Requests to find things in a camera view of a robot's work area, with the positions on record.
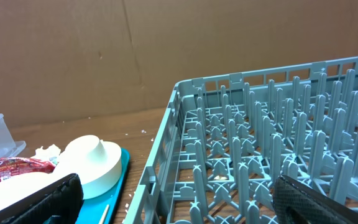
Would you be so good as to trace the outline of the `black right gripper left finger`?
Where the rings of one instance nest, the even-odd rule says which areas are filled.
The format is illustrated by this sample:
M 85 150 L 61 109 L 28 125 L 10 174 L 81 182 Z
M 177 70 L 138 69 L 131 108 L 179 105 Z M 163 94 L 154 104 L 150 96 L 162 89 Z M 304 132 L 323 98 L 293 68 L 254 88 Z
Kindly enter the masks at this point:
M 83 196 L 78 174 L 68 174 L 0 208 L 0 223 L 75 223 Z

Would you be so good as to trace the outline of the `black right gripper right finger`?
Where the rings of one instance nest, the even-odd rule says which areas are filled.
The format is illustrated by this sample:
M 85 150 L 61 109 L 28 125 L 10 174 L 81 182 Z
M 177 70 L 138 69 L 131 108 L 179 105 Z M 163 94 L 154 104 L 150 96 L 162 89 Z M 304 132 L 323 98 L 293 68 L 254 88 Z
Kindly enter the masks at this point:
M 358 224 L 358 213 L 287 175 L 274 184 L 272 206 L 279 224 Z

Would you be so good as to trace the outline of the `large pink plate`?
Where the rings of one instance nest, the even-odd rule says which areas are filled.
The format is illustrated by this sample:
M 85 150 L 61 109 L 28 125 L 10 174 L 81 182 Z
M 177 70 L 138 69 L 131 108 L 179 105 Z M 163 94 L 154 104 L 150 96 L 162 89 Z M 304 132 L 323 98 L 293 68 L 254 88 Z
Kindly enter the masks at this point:
M 29 172 L 0 182 L 0 210 L 30 196 L 60 178 L 44 172 Z

